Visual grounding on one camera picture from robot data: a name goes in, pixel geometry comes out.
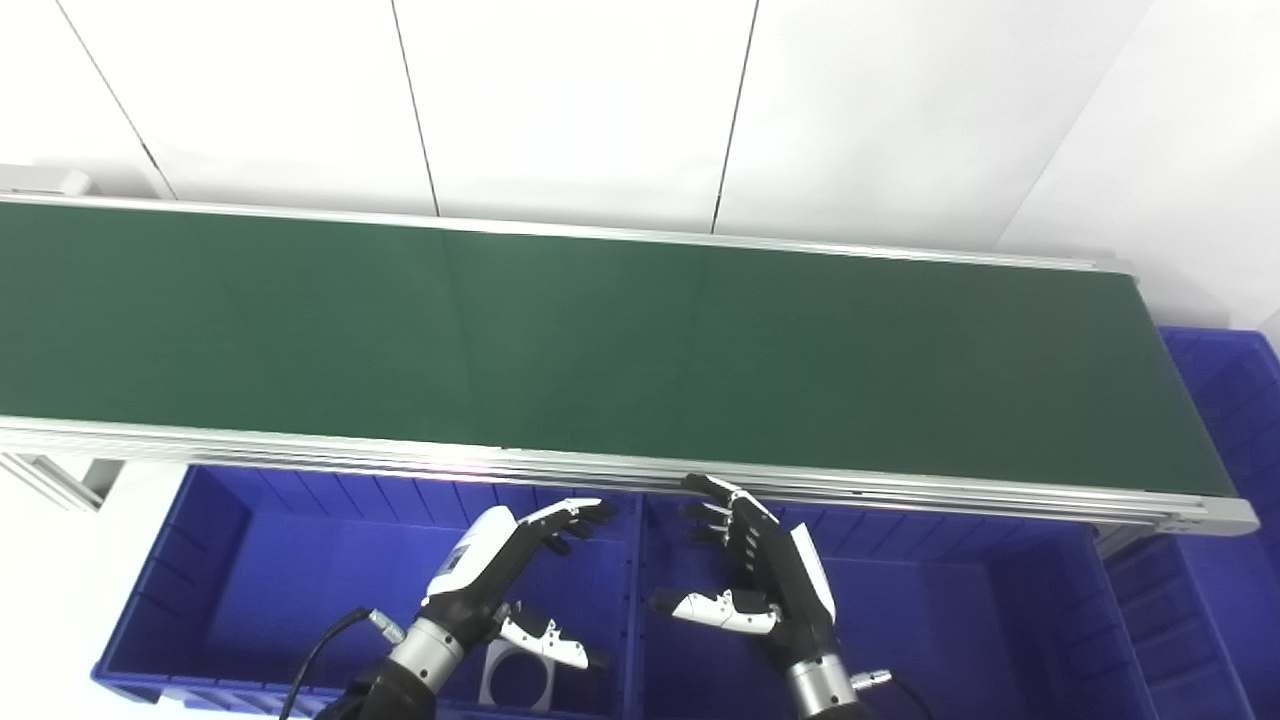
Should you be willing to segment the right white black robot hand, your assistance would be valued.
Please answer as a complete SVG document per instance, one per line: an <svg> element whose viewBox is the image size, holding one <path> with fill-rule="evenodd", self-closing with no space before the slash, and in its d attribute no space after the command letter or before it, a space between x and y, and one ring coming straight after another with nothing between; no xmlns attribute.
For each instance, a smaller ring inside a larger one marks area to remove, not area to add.
<svg viewBox="0 0 1280 720"><path fill-rule="evenodd" d="M680 509L696 524L689 541L724 550L742 583L718 593L660 587L650 610L754 635L782 673L838 662L835 597L808 527L786 528L748 489L716 477L689 473L681 486L704 497Z"/></svg>

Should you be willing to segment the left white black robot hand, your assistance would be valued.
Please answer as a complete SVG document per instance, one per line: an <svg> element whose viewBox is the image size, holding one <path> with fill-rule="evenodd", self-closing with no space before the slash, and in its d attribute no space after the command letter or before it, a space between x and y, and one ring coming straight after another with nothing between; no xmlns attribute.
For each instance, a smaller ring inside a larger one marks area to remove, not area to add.
<svg viewBox="0 0 1280 720"><path fill-rule="evenodd" d="M531 653L576 669L599 667L599 657L559 625L509 606L506 596L541 547L566 556L566 536L589 539L618 514L603 498L564 498L522 518L499 505L465 532L431 578L415 619L457 666L480 644L506 638Z"/></svg>

